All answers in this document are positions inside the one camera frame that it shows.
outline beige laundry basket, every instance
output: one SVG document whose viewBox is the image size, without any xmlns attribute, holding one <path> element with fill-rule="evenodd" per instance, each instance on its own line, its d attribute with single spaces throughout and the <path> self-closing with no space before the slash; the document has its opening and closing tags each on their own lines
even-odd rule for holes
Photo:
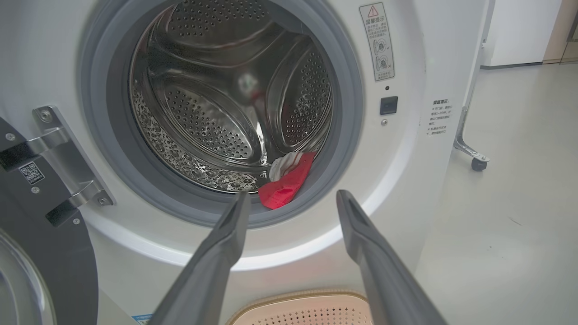
<svg viewBox="0 0 578 325">
<path fill-rule="evenodd" d="M 311 290 L 259 300 L 227 325 L 371 325 L 366 298 L 344 290 Z"/>
</svg>

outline white wall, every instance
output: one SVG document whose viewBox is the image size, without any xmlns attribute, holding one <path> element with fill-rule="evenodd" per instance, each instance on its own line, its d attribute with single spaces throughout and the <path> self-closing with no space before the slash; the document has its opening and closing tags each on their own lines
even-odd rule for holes
<svg viewBox="0 0 578 325">
<path fill-rule="evenodd" d="M 482 65 L 541 62 L 562 0 L 496 0 Z"/>
</svg>

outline qr code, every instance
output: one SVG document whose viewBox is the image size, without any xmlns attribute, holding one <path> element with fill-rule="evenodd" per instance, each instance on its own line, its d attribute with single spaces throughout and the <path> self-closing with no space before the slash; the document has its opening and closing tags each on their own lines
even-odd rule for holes
<svg viewBox="0 0 578 325">
<path fill-rule="evenodd" d="M 26 177 L 26 180 L 28 180 L 28 183 L 30 183 L 30 185 L 36 184 L 44 179 L 44 175 L 38 169 L 38 166 L 36 166 L 34 162 L 31 162 L 29 164 L 20 167 L 19 170 L 22 173 L 22 175 Z"/>
</svg>

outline label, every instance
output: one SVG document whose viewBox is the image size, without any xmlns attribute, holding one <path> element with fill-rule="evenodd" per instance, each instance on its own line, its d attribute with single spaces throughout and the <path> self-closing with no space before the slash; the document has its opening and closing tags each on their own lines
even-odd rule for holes
<svg viewBox="0 0 578 325">
<path fill-rule="evenodd" d="M 432 107 L 427 115 L 428 136 L 442 135 L 447 132 L 450 117 L 454 114 L 454 107 L 449 99 L 438 99 L 433 101 Z"/>
<path fill-rule="evenodd" d="M 369 41 L 375 81 L 393 78 L 395 76 L 394 55 L 383 3 L 362 6 L 360 13 Z"/>
<path fill-rule="evenodd" d="M 20 172 L 30 185 L 34 185 L 44 179 L 44 174 L 40 171 L 34 162 L 26 164 L 19 168 Z"/>
<path fill-rule="evenodd" d="M 153 314 L 150 313 L 148 315 L 133 316 L 132 319 L 136 320 L 140 325 L 147 325 L 151 317 L 153 317 Z"/>
</svg>

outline stainless steel drum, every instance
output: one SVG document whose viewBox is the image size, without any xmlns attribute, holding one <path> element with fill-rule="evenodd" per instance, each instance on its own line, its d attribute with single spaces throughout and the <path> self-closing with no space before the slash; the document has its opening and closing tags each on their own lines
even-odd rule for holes
<svg viewBox="0 0 578 325">
<path fill-rule="evenodd" d="M 132 112 L 156 156 L 211 190 L 255 192 L 289 152 L 319 152 L 332 93 L 308 36 L 284 30 L 256 0 L 185 0 L 142 35 Z"/>
</svg>

